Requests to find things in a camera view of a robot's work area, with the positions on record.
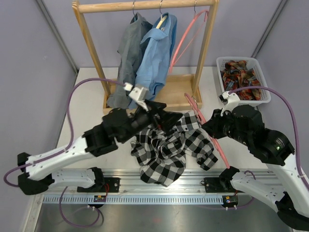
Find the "black white checkered shirt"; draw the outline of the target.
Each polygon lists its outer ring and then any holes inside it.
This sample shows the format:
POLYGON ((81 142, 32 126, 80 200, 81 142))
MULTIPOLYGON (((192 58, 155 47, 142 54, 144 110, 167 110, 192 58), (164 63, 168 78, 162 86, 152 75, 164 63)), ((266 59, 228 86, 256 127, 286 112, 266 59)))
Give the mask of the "black white checkered shirt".
POLYGON ((193 111, 184 113, 170 133, 149 126, 131 142, 131 155, 140 166, 140 179, 165 187, 183 174, 187 156, 193 157, 201 169, 208 171, 218 160, 213 151, 214 147, 193 111))

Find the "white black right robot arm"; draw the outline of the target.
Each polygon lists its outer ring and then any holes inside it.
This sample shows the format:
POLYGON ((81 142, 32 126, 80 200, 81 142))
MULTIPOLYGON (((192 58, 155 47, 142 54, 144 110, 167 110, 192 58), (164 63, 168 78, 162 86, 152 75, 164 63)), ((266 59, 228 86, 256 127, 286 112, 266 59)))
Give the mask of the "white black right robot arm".
POLYGON ((295 149, 283 133, 267 129, 261 113, 249 105, 237 106, 226 113, 216 109, 202 128, 212 138, 229 137, 245 145, 283 185, 282 190, 271 188, 230 167, 219 176, 219 186, 223 191, 235 189, 251 195, 272 208, 289 227, 308 231, 309 190, 296 172, 295 149))

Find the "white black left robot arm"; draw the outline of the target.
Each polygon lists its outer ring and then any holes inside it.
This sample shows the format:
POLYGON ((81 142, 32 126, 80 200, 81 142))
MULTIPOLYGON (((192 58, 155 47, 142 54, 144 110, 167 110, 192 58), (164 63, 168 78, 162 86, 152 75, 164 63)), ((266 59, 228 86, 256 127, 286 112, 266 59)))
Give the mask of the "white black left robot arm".
POLYGON ((18 176, 18 188, 25 195, 40 194, 54 187, 100 192, 105 185, 100 168, 77 170, 66 167, 111 153, 118 149, 118 143, 127 142, 148 126, 170 132, 183 116, 179 112, 165 111, 164 103, 148 101, 147 104, 148 110, 139 106, 133 113, 121 108, 112 109, 99 125, 66 146, 39 155, 18 154, 17 163, 22 172, 18 176))

